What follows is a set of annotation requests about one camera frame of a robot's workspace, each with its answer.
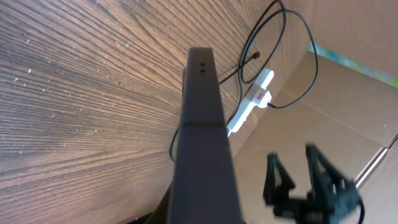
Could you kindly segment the Samsung Galaxy smartphone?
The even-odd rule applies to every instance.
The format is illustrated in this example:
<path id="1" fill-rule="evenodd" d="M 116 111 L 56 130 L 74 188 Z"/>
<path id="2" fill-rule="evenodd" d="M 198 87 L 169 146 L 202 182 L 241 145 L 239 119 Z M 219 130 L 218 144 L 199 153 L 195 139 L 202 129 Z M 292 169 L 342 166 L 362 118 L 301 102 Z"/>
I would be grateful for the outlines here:
<path id="1" fill-rule="evenodd" d="M 168 223 L 242 223 L 213 51 L 192 47 L 183 75 Z"/>

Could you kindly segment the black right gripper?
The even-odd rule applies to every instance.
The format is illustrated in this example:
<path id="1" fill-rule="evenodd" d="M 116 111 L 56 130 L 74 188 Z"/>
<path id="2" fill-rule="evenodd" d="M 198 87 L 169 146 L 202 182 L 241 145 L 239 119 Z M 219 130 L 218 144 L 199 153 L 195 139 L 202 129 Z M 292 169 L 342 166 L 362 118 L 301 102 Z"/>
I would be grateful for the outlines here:
<path id="1" fill-rule="evenodd" d="M 295 223 L 339 223 L 357 208 L 363 200 L 352 180 L 346 178 L 314 144 L 306 144 L 308 169 L 312 190 L 307 198 L 289 198 L 295 183 L 284 169 L 277 153 L 267 155 L 267 172 L 263 198 L 274 205 L 278 218 L 289 218 Z"/>

